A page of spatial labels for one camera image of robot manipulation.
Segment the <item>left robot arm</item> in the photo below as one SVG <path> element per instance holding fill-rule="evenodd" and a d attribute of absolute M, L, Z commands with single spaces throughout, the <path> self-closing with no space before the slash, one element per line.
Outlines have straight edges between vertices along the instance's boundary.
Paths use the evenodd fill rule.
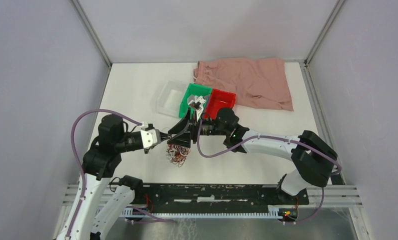
<path fill-rule="evenodd" d="M 151 123 L 138 122 L 113 110 L 99 109 L 98 112 L 106 115 L 83 158 L 79 158 L 75 147 L 75 130 L 79 121 L 93 111 L 82 113 L 71 129 L 71 147 L 80 179 L 68 218 L 56 237 L 58 240 L 104 240 L 123 210 L 131 203 L 141 202 L 145 195 L 142 180 L 126 175 L 111 199 L 98 209 L 103 193 L 122 161 L 121 155 L 138 150 L 148 153 L 161 142 L 179 136 L 178 133 L 163 133 Z"/>

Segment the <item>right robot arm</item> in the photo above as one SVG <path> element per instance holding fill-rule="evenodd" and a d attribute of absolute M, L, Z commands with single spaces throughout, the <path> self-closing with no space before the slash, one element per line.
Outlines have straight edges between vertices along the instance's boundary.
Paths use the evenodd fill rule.
<path fill-rule="evenodd" d="M 316 133 L 263 133 L 242 126 L 231 108 L 215 117 L 188 112 L 169 131 L 171 145 L 197 148 L 188 164 L 194 180 L 206 183 L 274 183 L 276 199 L 289 204 L 306 187 L 326 187 L 341 172 L 338 154 Z"/>

